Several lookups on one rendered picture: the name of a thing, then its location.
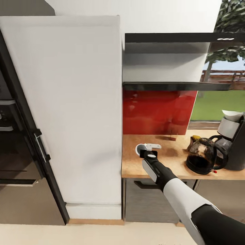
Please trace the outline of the bottle of coffee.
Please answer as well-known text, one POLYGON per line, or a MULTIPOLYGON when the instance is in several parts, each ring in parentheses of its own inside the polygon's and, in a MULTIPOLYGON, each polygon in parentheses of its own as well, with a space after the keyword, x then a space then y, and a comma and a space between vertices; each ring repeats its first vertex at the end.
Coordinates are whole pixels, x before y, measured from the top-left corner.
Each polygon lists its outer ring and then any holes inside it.
POLYGON ((190 145, 187 148, 188 151, 190 151, 191 147, 196 142, 196 138, 199 139, 200 136, 193 135, 193 136, 190 137, 190 145))

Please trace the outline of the coffee cup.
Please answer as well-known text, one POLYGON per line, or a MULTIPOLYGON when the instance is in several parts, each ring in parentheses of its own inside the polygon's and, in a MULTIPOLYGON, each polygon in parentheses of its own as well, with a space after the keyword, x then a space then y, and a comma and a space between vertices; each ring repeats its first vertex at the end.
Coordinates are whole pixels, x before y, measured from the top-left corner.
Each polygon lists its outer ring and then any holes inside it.
POLYGON ((136 154, 140 156, 140 150, 147 150, 147 144, 138 144, 135 148, 136 154))

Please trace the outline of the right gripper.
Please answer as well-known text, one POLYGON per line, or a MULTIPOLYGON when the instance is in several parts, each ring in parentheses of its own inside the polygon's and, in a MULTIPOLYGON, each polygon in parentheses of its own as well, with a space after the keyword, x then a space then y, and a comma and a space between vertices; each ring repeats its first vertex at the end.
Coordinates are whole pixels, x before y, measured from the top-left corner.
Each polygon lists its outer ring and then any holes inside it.
POLYGON ((153 153, 156 157, 158 155, 158 152, 157 151, 147 151, 147 150, 140 150, 140 158, 145 158, 145 155, 147 153, 153 153))

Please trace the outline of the electric kettle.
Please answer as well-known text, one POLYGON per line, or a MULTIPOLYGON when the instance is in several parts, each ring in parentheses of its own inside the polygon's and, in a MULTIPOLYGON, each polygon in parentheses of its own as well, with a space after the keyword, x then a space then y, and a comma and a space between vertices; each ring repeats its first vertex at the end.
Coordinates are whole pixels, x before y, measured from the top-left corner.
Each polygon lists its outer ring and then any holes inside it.
POLYGON ((228 163, 226 150, 208 138, 196 138, 187 156, 186 165, 195 173, 207 175, 213 170, 223 169, 228 163), (217 149, 223 154, 223 162, 214 166, 217 158, 217 149))

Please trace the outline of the paper coffee filter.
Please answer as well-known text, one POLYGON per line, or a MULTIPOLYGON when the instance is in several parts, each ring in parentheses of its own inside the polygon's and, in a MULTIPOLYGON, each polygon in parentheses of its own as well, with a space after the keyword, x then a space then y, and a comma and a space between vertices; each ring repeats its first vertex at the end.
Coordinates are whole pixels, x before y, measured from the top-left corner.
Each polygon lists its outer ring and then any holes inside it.
POLYGON ((236 112, 236 111, 224 111, 224 116, 226 117, 227 120, 237 122, 240 117, 245 113, 245 112, 236 112))

